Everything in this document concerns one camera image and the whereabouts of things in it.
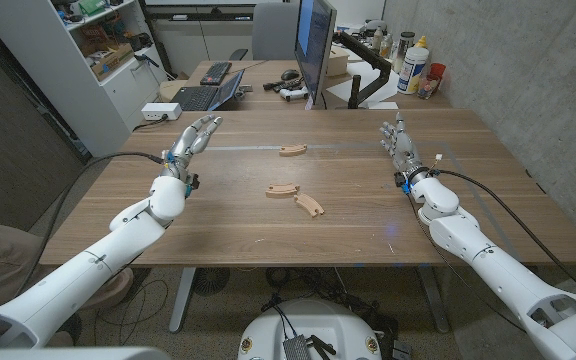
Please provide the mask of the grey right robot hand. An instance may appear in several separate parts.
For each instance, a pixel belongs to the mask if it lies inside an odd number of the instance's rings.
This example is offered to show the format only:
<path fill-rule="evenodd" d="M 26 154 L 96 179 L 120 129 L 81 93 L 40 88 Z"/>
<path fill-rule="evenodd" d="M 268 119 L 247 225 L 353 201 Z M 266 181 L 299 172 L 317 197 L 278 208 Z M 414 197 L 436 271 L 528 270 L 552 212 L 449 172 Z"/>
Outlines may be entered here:
<path fill-rule="evenodd" d="M 394 124 L 384 122 L 379 128 L 385 137 L 381 144 L 392 157 L 396 185 L 411 189 L 427 176 L 429 168 L 422 164 L 416 145 L 405 131 L 403 116 L 397 113 L 395 119 Z"/>

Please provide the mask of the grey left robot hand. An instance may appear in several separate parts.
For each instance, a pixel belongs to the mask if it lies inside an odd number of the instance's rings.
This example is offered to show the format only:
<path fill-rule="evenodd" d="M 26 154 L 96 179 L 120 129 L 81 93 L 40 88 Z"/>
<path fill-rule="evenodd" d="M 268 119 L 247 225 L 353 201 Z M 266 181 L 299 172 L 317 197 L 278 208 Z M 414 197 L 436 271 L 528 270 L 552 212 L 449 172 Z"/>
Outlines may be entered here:
<path fill-rule="evenodd" d="M 199 186 L 198 176 L 189 173 L 187 167 L 195 154 L 205 150 L 211 135 L 222 121 L 222 117 L 209 114 L 188 126 L 169 149 L 161 176 L 177 178 L 192 189 L 197 189 Z"/>

